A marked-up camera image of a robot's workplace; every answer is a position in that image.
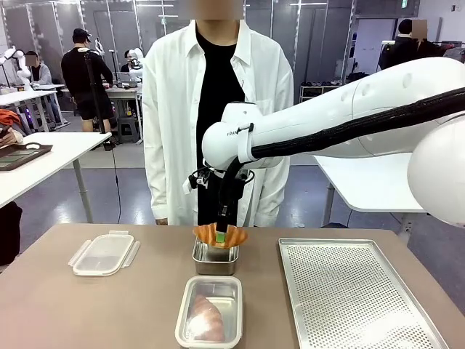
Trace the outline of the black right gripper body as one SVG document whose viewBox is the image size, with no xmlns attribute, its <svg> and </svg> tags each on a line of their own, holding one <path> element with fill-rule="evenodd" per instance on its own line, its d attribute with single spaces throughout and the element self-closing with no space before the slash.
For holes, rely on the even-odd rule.
<svg viewBox="0 0 465 349">
<path fill-rule="evenodd" d="M 219 187 L 219 207 L 230 210 L 243 197 L 245 185 L 253 179 L 253 172 L 240 169 L 237 172 L 227 170 Z"/>
</svg>

